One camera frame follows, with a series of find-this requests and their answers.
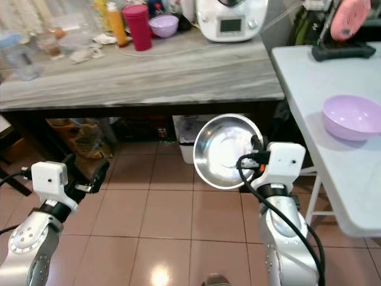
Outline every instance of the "red plastic cup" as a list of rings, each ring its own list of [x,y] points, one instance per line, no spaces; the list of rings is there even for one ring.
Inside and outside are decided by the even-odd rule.
[[[152,48],[151,30],[148,26],[148,7],[146,5],[134,5],[122,10],[130,31],[135,50],[145,51]]]

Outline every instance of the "kitchen counter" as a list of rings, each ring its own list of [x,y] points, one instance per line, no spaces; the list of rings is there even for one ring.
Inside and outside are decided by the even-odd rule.
[[[14,75],[0,87],[0,112],[73,108],[282,100],[284,94],[261,38],[216,44],[193,29],[136,52],[105,46],[104,58],[71,64],[68,58],[36,64],[29,82]]]

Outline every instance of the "brown floor tile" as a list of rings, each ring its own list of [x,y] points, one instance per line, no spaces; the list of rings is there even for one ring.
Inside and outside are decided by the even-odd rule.
[[[192,241],[190,285],[201,285],[211,273],[224,275],[232,285],[250,285],[246,244]]]
[[[148,189],[154,155],[119,155],[108,189]]]
[[[0,229],[5,228],[23,195],[15,189],[0,189]]]
[[[72,286],[89,237],[64,235],[53,254],[46,286]]]
[[[108,189],[92,235],[139,236],[147,195],[146,190]]]
[[[148,155],[156,154],[158,142],[121,142],[117,147],[117,154]]]
[[[239,194],[236,192],[195,192],[192,239],[245,242]]]
[[[90,235],[106,190],[88,194],[79,205],[78,212],[71,214],[64,224],[63,234]]]
[[[193,166],[181,155],[157,155],[149,189],[193,190]]]
[[[14,213],[9,219],[7,227],[19,225],[20,223],[24,222],[24,220],[28,217],[32,209],[40,206],[40,199],[38,195],[36,195],[35,193],[32,193],[28,197],[23,197],[19,201],[17,208],[14,210]]]
[[[168,154],[181,154],[179,143],[176,142],[159,142],[157,148],[157,154],[168,155]]]
[[[324,249],[326,285],[380,286],[381,280],[367,249]]]
[[[367,237],[365,238],[365,242],[367,243],[368,248],[381,248],[381,238],[379,237]]]
[[[245,218],[246,241],[248,243],[262,243],[258,233],[260,220],[260,204],[252,194],[241,194],[243,217]]]
[[[268,285],[267,269],[264,264],[266,250],[262,244],[248,244],[251,286]]]
[[[211,185],[205,183],[204,180],[202,180],[200,176],[197,174],[197,171],[194,170],[194,172],[195,172],[195,178],[193,182],[193,190],[195,191],[223,191],[221,189],[214,188]],[[225,192],[238,192],[238,191],[239,191],[238,189],[230,189]]]
[[[141,237],[191,239],[192,191],[150,191]]]
[[[369,249],[379,275],[381,275],[381,249]]]
[[[74,286],[128,285],[137,238],[90,237]]]
[[[8,241],[10,240],[12,232],[6,232],[0,235],[0,265],[4,262],[8,254]]]
[[[315,183],[315,176],[300,176],[296,179],[296,181],[293,183],[293,194],[311,194],[314,183]],[[324,194],[325,190],[323,185],[320,187],[320,193]]]
[[[140,238],[130,286],[188,285],[191,242]]]
[[[301,213],[305,216],[307,212],[308,203],[310,201],[310,195],[299,194],[299,200],[301,202]],[[320,194],[317,200],[315,211],[329,211],[329,200],[325,194]],[[319,236],[321,243],[326,247],[363,247],[367,245],[363,238],[353,238],[344,234],[336,222],[334,216],[314,216],[312,221],[312,227]],[[313,238],[309,237],[309,241],[312,245],[316,246]]]

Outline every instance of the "purple bowl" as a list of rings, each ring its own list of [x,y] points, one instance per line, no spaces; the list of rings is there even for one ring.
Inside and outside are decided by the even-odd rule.
[[[150,19],[148,24],[155,35],[169,38],[176,33],[179,19],[172,15],[163,15]]]
[[[337,95],[324,103],[324,125],[342,139],[365,141],[381,135],[381,105],[355,95]]]

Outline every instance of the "yellow bottle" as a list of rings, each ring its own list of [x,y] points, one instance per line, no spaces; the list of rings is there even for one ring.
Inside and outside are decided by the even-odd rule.
[[[110,26],[114,32],[115,37],[117,38],[118,46],[120,48],[127,46],[128,41],[126,32],[124,31],[123,21],[116,4],[113,2],[107,3],[107,11],[108,21],[110,22]]]

